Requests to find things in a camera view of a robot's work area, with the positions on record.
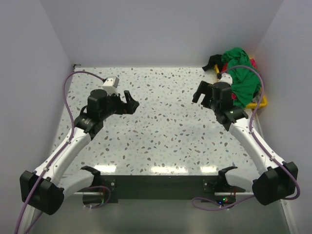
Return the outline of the green t shirt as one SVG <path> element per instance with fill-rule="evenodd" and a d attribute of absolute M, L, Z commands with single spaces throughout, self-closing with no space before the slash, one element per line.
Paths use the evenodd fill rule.
<path fill-rule="evenodd" d="M 248 54 L 240 47 L 226 51 L 222 57 L 223 63 L 228 63 L 227 73 L 231 75 L 232 92 L 236 95 L 234 105 L 245 108 L 261 88 L 258 76 L 249 70 L 253 68 Z"/>

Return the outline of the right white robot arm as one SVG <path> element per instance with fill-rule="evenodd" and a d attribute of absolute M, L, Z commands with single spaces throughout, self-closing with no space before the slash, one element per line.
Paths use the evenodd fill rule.
<path fill-rule="evenodd" d="M 236 166 L 218 172 L 214 188 L 224 192 L 239 187 L 253 192 L 262 205 L 280 199 L 295 199 L 300 191 L 297 183 L 298 167 L 278 156 L 252 126 L 252 118 L 243 108 L 234 106 L 230 84 L 217 82 L 209 84 L 201 81 L 193 95 L 193 102 L 204 98 L 201 105 L 213 110 L 216 121 L 239 141 L 252 159 L 259 178 L 238 172 Z"/>

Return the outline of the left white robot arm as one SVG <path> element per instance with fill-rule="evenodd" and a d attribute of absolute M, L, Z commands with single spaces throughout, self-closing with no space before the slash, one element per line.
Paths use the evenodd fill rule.
<path fill-rule="evenodd" d="M 126 100 L 122 101 L 119 94 L 109 95 L 105 90 L 95 89 L 90 93 L 87 105 L 74 120 L 74 127 L 62 144 L 33 172 L 25 171 L 20 176 L 21 198 L 25 205 L 52 215 L 74 193 L 85 188 L 89 191 L 100 188 L 100 171 L 90 166 L 83 166 L 72 177 L 62 177 L 74 158 L 103 128 L 108 117 L 135 113 L 139 102 L 127 90 L 124 96 Z"/>

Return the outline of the red t shirt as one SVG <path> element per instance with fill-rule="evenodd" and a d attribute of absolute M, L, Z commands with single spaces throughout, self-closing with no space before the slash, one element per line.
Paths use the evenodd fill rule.
<path fill-rule="evenodd" d="M 225 63 L 223 65 L 222 72 L 226 71 L 227 69 L 228 69 L 228 63 Z"/>

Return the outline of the black garment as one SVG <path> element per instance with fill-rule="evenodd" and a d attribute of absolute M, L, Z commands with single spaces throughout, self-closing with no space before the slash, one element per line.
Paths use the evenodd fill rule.
<path fill-rule="evenodd" d="M 224 66 L 224 63 L 222 62 L 221 57 L 222 55 L 220 54 L 210 56 L 208 64 L 202 67 L 203 71 L 206 72 L 210 69 L 213 69 L 217 65 L 218 70 L 221 72 Z"/>

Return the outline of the grey garment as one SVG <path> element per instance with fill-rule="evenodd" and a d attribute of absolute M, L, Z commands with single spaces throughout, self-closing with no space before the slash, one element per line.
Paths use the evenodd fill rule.
<path fill-rule="evenodd" d="M 261 101 L 261 93 L 256 93 L 255 96 L 253 97 L 251 103 L 255 103 L 256 105 Z"/>

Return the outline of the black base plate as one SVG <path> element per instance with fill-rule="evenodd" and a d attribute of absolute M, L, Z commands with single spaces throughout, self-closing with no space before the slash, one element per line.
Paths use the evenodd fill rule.
<path fill-rule="evenodd" d="M 110 203 L 121 199 L 191 200 L 215 198 L 216 193 L 243 192 L 218 175 L 102 175 L 91 187 L 105 186 L 111 191 Z"/>

